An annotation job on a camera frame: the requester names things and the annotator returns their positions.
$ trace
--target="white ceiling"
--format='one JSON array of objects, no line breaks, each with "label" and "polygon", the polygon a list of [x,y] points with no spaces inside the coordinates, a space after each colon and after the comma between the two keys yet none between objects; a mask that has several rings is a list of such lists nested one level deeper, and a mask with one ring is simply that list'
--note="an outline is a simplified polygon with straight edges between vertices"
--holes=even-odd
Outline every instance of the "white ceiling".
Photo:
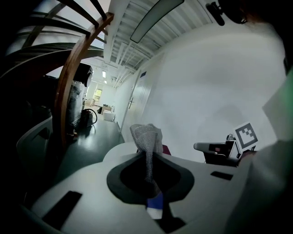
[{"label": "white ceiling", "polygon": [[111,0],[109,11],[115,14],[114,25],[109,26],[106,36],[105,58],[117,64],[137,69],[144,61],[150,59],[155,52],[195,28],[214,19],[206,10],[206,3],[211,0],[185,0],[183,4],[164,16],[143,37],[139,44],[130,37],[146,13],[158,0]]},{"label": "white ceiling", "polygon": [[[100,17],[99,12],[90,0],[74,0],[84,8],[93,18]],[[115,14],[111,25],[106,30],[109,35],[100,33],[99,37],[105,38],[107,44],[94,40],[93,46],[104,48],[103,58],[89,58],[82,62],[93,67],[95,73],[93,80],[103,83],[102,71],[106,71],[108,85],[118,87],[138,67],[149,60],[156,51],[179,37],[180,35],[214,22],[213,17],[207,12],[205,5],[213,0],[185,0],[183,4],[164,16],[143,37],[139,44],[130,41],[130,37],[143,19],[145,14],[158,2],[158,0],[99,0],[105,12]],[[35,11],[48,13],[59,2],[56,0],[45,0]],[[59,16],[67,18],[85,28],[91,26],[91,22],[80,16],[69,7],[65,7]],[[27,27],[22,31],[31,31],[33,27]],[[44,30],[56,30],[71,32],[70,30],[46,27]],[[13,43],[10,52],[21,49],[26,37],[21,37]],[[56,42],[77,42],[78,37],[67,35],[40,34],[33,45]]]}]

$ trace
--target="door handle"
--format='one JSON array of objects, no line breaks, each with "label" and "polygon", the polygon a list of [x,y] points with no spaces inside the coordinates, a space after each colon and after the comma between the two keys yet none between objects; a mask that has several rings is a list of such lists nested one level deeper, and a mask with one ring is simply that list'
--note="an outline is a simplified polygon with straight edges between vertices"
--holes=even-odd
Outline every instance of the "door handle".
[{"label": "door handle", "polygon": [[129,100],[129,105],[128,105],[128,109],[130,109],[131,107],[131,104],[132,104],[132,100],[133,100],[133,97]]}]

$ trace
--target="window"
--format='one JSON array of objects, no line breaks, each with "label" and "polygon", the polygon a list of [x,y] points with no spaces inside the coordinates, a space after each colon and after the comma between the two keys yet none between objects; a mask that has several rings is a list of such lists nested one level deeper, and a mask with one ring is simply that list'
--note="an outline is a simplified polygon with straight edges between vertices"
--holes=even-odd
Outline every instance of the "window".
[{"label": "window", "polygon": [[95,95],[93,96],[93,98],[96,102],[100,102],[101,94],[102,94],[102,90],[96,89]]}]

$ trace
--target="black bag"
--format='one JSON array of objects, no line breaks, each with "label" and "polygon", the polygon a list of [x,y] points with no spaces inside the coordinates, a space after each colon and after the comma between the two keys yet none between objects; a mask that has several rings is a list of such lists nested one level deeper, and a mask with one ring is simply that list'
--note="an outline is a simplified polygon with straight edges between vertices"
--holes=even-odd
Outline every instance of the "black bag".
[{"label": "black bag", "polygon": [[101,114],[102,113],[102,108],[100,107],[97,112],[98,112],[98,114]]},{"label": "black bag", "polygon": [[[92,112],[96,115],[96,121],[95,122],[92,122],[92,119],[93,119]],[[84,109],[81,112],[81,120],[80,120],[80,123],[79,123],[79,127],[80,128],[87,128],[87,127],[91,126],[92,124],[96,123],[97,119],[98,119],[98,117],[97,117],[97,114],[95,113],[94,110],[92,110],[92,109]]]}]

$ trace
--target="person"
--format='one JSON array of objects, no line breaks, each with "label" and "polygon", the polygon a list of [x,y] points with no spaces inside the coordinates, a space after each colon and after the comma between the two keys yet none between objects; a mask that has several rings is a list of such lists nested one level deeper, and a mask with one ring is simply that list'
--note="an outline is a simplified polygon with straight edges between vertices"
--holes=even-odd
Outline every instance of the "person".
[{"label": "person", "polygon": [[267,22],[273,25],[283,40],[286,57],[284,65],[287,74],[293,65],[292,1],[236,0],[239,10],[248,22]]}]

